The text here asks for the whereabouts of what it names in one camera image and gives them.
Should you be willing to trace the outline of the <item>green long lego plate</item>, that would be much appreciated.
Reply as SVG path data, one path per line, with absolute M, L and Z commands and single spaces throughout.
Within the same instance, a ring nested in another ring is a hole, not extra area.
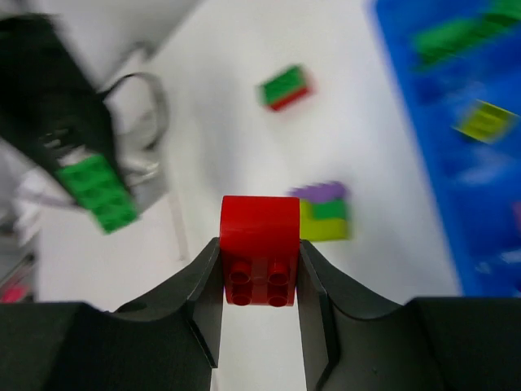
M 138 219 L 138 209 L 130 193 L 103 156 L 89 156 L 79 163 L 60 168 L 56 174 L 105 234 L 118 231 Z

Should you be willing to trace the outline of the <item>red curved lego brick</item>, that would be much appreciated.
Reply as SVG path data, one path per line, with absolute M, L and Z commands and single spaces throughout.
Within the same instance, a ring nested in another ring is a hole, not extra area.
M 300 254 L 295 197 L 226 195 L 219 247 L 231 305 L 294 305 Z

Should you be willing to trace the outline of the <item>green four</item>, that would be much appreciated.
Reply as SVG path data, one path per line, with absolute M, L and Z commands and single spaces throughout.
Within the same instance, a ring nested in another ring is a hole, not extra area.
M 508 33 L 520 24 L 520 1 L 493 1 L 475 18 L 459 18 L 416 34 L 412 40 L 418 67 L 428 68 L 483 42 Z

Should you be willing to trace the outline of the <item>small green red lego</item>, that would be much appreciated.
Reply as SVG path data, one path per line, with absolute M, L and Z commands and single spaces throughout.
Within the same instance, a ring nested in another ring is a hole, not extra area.
M 313 83 L 303 64 L 292 64 L 257 87 L 262 107 L 279 112 L 313 93 Z

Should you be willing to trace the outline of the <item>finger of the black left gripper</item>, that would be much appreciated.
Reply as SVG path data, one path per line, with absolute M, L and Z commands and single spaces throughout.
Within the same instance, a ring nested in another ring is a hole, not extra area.
M 1 22 L 1 136 L 51 176 L 60 153 L 50 144 L 63 139 L 102 155 L 122 177 L 111 114 L 45 15 Z

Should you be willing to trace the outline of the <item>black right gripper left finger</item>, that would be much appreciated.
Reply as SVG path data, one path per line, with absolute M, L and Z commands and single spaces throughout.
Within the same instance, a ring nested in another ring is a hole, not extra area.
M 221 340 L 217 239 L 114 312 L 84 302 L 1 307 L 4 390 L 207 390 Z

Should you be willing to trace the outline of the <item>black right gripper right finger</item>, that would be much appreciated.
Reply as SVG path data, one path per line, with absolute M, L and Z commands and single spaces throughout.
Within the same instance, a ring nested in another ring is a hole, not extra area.
M 300 244 L 296 288 L 310 390 L 517 390 L 517 298 L 371 291 Z

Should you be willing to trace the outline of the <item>lime curved lego brick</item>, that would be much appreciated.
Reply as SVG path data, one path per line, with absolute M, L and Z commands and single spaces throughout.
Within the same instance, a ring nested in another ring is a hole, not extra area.
M 520 116 L 495 104 L 477 99 L 453 128 L 481 143 L 496 143 L 517 124 Z

